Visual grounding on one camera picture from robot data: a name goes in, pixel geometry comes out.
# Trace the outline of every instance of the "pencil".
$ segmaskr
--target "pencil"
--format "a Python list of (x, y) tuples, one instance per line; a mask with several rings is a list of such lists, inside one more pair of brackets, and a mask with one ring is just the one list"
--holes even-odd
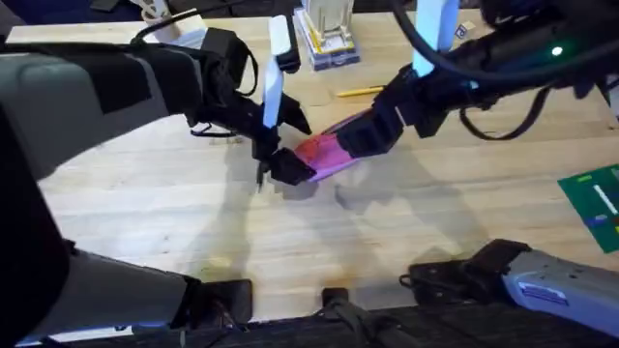
[(368, 88), (363, 88), (363, 89), (358, 89), (358, 90), (337, 93), (337, 96), (339, 98), (363, 96), (366, 94), (382, 92), (383, 89), (385, 89), (384, 86), (368, 87)]

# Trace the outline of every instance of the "wooden tabletop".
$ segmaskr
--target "wooden tabletop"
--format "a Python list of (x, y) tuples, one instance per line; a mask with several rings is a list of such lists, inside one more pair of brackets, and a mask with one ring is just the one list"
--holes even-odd
[[(460, 17), (483, 26), (477, 11)], [(11, 40), (126, 43), (142, 25), (18, 27)], [(207, 25), (236, 31), (266, 61), (266, 18)], [(285, 77), (286, 93), (302, 103), (314, 131), (372, 100), (335, 93), (384, 84), (410, 60), (390, 14), (356, 14), (353, 31), (362, 63), (313, 72), (302, 49), (304, 66)], [(484, 130), (507, 131), (533, 96), (470, 114)], [(480, 141), (451, 117), (435, 137), (420, 140), (408, 130), (388, 155), (317, 187), (268, 184), (257, 192), (248, 141), (191, 137), (184, 117), (174, 116), (72, 159), (41, 187), (64, 236), (79, 247), (207, 281), (249, 277), (255, 318), (276, 319), (317, 310), (325, 286), (354, 289), (367, 307), (405, 305), (412, 299), (398, 289), (398, 275), (408, 265), (468, 256), (494, 238), (619, 271), (619, 257), (602, 253), (556, 183), (617, 162), (616, 129), (598, 92), (577, 101), (557, 91), (515, 141)], [(283, 132), (286, 144), (303, 138)]]

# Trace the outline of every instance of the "green led light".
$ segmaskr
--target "green led light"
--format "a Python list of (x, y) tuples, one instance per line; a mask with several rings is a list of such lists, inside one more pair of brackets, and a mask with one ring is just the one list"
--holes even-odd
[(552, 55), (558, 57), (563, 53), (563, 47), (556, 46), (552, 49)]

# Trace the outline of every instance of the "black cable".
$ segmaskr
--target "black cable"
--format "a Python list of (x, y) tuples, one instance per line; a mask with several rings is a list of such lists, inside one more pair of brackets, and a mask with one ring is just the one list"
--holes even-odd
[(615, 79), (614, 81), (608, 83), (606, 85), (606, 90), (608, 92), (612, 91), (615, 87), (619, 86), (619, 77), (617, 77), (617, 79)]
[(255, 90), (258, 88), (259, 68), (258, 68), (258, 61), (255, 59), (253, 52), (251, 52), (250, 48), (247, 46), (245, 42), (242, 42), (242, 43), (245, 45), (245, 48), (247, 49), (248, 54), (250, 55), (251, 67), (253, 68), (253, 87), (251, 87), (251, 90), (249, 92), (241, 93), (241, 96), (249, 97), (252, 94), (254, 94)]
[(538, 117), (540, 116), (540, 114), (542, 113), (542, 110), (544, 109), (545, 101), (548, 97), (548, 94), (550, 94), (550, 90), (551, 90), (551, 87), (549, 86), (542, 88), (538, 92), (537, 96), (535, 96), (535, 99), (533, 100), (533, 104), (531, 105), (531, 109), (529, 110), (529, 113), (524, 118), (524, 121), (522, 121), (522, 123), (515, 130), (505, 135), (494, 137), (494, 136), (489, 136), (486, 133), (479, 130), (477, 127), (475, 127), (475, 125), (473, 125), (473, 123), (468, 118), (468, 116), (466, 116), (465, 108), (462, 108), (460, 110), (460, 121), (466, 127), (466, 129), (471, 132), (471, 134), (477, 136), (478, 138), (482, 140), (498, 141), (498, 140), (516, 139), (517, 137), (523, 135), (525, 132), (529, 131), (529, 129), (538, 120)]
[(219, 4), (219, 5), (215, 5), (215, 6), (211, 6), (205, 9), (195, 9), (195, 10), (191, 10), (188, 11), (184, 14), (177, 14), (172, 18), (163, 20), (157, 24), (153, 24), (151, 26), (148, 26), (142, 30), (140, 30), (139, 32), (137, 32), (137, 34), (135, 34), (135, 36), (132, 39), (132, 44), (143, 44), (144, 43), (144, 38), (151, 33), (154, 33), (170, 24), (176, 23), (177, 21), (181, 21), (183, 19), (187, 19), (189, 17), (193, 17), (194, 15), (204, 15), (204, 14), (208, 14), (209, 12), (212, 11), (217, 11), (217, 10), (221, 10), (221, 9), (228, 9), (231, 8), (232, 6), (236, 6), (236, 5), (241, 5), (243, 3), (246, 3), (250, 0), (236, 0), (236, 1), (230, 1), (228, 3), (224, 3), (224, 4)]
[(389, 0), (392, 12), (396, 18), (399, 28), (410, 41), (413, 47), (437, 68), (454, 73), (461, 77), (476, 81), (493, 82), (530, 82), (544, 79), (553, 79), (557, 75), (572, 73), (582, 66), (595, 62), (606, 55), (619, 52), (619, 41), (606, 43), (590, 51), (581, 53), (570, 61), (557, 63), (552, 66), (536, 68), (524, 72), (484, 72), (480, 70), (469, 70), (456, 65), (440, 53), (436, 52), (415, 29), (406, 11), (398, 0)]
[(235, 132), (212, 132), (208, 131), (213, 127), (212, 124), (207, 123), (206, 127), (203, 130), (190, 130), (190, 134), (197, 137), (212, 137), (212, 138), (231, 138), (235, 137), (237, 134)]

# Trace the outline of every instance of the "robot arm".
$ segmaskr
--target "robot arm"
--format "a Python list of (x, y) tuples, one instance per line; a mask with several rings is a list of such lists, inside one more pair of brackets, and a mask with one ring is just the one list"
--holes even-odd
[[(0, 345), (114, 326), (191, 329), (217, 325), (220, 318), (249, 321), (249, 280), (204, 283), (63, 241), (35, 181), (93, 146), (179, 113), (191, 127), (214, 123), (251, 138), (253, 156), (267, 161), (276, 179), (311, 173), (278, 146), (282, 123), (310, 133), (299, 104), (279, 89), (279, 102), (271, 107), (274, 123), (267, 128), (264, 105), (237, 91), (251, 56), (245, 44), (232, 32), (210, 28), (199, 50), (146, 43), (0, 49), (0, 185), (7, 209), (0, 229), (12, 231), (0, 254), (14, 282), (3, 305), (10, 334)], [(296, 44), (286, 52), (293, 50)], [(292, 58), (281, 64), (290, 68)]]
[[(175, 114), (185, 114), (190, 127), (212, 123), (232, 131), (227, 135), (249, 137), (259, 149), (253, 153), (257, 160), (281, 168), (272, 171), (276, 180), (297, 184), (311, 175), (278, 146), (282, 123), (311, 132), (300, 105), (279, 90), (274, 124), (266, 127), (264, 104), (237, 91), (249, 58), (256, 81), (258, 76), (255, 59), (233, 32), (210, 28), (202, 49), (9, 43), (0, 46), (0, 54), (0, 105), (37, 179), (106, 140)], [(291, 181), (285, 170), (309, 174)]]
[[(617, 72), (619, 41), (615, 32), (606, 29), (619, 18), (616, 2), (485, 0), (482, 13), (494, 32), (454, 50), (435, 52), (445, 43), (440, 40), (443, 32), (434, 30), (435, 36), (424, 43), (431, 54), (415, 43), (416, 55), (425, 57), (415, 62), (416, 70), (405, 65), (370, 109), (301, 144), (297, 155), (317, 171), (311, 180), (358, 159), (388, 153), (406, 126), (414, 127), (422, 138), (434, 136), (453, 110), (460, 110), (462, 124), (477, 137), (514, 139), (533, 126), (551, 89), (573, 87), (575, 97), (582, 99), (596, 82)], [(396, 14), (407, 37), (415, 38), (403, 10)], [(439, 17), (455, 20), (452, 15)], [(501, 98), (537, 88), (542, 89), (525, 122), (502, 136), (488, 136), (466, 116), (466, 108), (490, 109)]]

